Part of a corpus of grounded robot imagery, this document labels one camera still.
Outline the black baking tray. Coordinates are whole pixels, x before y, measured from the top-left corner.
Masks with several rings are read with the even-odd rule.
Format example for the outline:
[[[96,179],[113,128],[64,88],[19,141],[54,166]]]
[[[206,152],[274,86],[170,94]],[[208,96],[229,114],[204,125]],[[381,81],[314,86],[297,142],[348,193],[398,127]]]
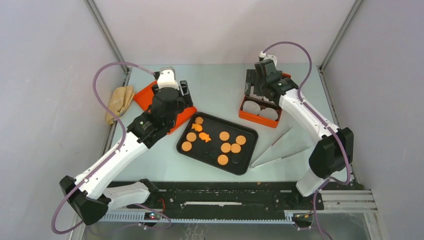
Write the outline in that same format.
[[[192,124],[195,123],[196,117],[202,117],[203,118],[203,131],[207,134],[209,134],[211,141],[204,142],[199,138],[199,133],[192,129]],[[228,132],[230,137],[228,141],[222,141],[219,138],[219,134],[221,132]],[[192,149],[190,151],[183,151],[181,149],[181,145],[183,142],[187,141],[186,135],[190,132],[196,133],[197,139],[192,143]],[[241,151],[240,153],[232,153],[231,151],[228,153],[223,153],[221,151],[221,145],[223,143],[229,143],[234,144],[236,143],[236,137],[242,135],[246,137],[246,143],[244,145],[241,145]],[[204,113],[204,112],[196,112],[191,119],[188,121],[188,125],[185,127],[184,131],[182,132],[182,135],[180,139],[177,142],[176,149],[177,151],[189,158],[192,158],[194,160],[197,160],[199,162],[202,162],[204,164],[210,165],[212,167],[218,168],[220,170],[223,170],[225,172],[231,173],[233,175],[241,176],[245,174],[248,170],[248,167],[250,165],[254,149],[256,147],[256,143],[258,141],[259,135],[256,130],[230,122],[228,120]],[[228,156],[229,162],[226,165],[220,165],[218,164],[217,160],[211,159],[209,156],[209,153],[203,153],[202,152],[202,146],[209,144],[211,145],[212,149],[216,149],[219,151],[220,155],[226,155]],[[238,164],[234,164],[231,161],[232,155],[239,155],[241,157],[241,162]]]

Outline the silver metal tongs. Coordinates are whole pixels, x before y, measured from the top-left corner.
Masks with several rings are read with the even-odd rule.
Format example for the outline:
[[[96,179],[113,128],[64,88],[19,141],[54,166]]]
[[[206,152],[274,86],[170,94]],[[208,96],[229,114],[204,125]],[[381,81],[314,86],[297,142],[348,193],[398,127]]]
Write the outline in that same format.
[[[306,151],[310,140],[297,127],[286,127],[279,137],[255,159],[250,168],[258,168],[275,161],[283,160]]]

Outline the orange cookie box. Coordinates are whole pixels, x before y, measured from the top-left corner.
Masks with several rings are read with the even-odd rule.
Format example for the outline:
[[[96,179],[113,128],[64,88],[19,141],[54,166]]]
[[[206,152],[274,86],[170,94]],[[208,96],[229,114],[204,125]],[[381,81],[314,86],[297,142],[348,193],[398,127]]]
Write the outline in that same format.
[[[264,96],[254,93],[257,75],[253,69],[246,71],[244,97],[238,110],[238,117],[269,128],[279,125],[283,110]]]

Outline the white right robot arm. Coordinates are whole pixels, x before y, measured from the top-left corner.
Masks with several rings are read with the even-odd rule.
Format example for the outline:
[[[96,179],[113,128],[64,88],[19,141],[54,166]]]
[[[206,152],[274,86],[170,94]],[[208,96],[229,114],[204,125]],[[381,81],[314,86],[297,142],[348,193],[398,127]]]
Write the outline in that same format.
[[[277,70],[271,59],[262,59],[253,69],[247,69],[245,91],[267,98],[290,114],[307,131],[314,149],[309,157],[309,169],[296,183],[296,191],[291,194],[291,204],[304,209],[311,202],[311,196],[335,172],[350,172],[352,163],[354,134],[348,128],[339,128],[319,113],[289,76]]]

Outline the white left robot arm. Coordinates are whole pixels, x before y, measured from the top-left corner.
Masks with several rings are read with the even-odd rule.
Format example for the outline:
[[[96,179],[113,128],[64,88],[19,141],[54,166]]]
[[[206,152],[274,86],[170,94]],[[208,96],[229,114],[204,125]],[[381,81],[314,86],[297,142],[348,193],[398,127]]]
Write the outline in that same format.
[[[142,204],[153,208],[158,202],[157,188],[147,179],[130,185],[109,188],[112,180],[135,158],[149,150],[176,126],[178,114],[193,106],[188,83],[178,88],[152,87],[149,110],[128,125],[122,138],[89,169],[76,177],[64,176],[59,185],[69,205],[89,226],[109,210]]]

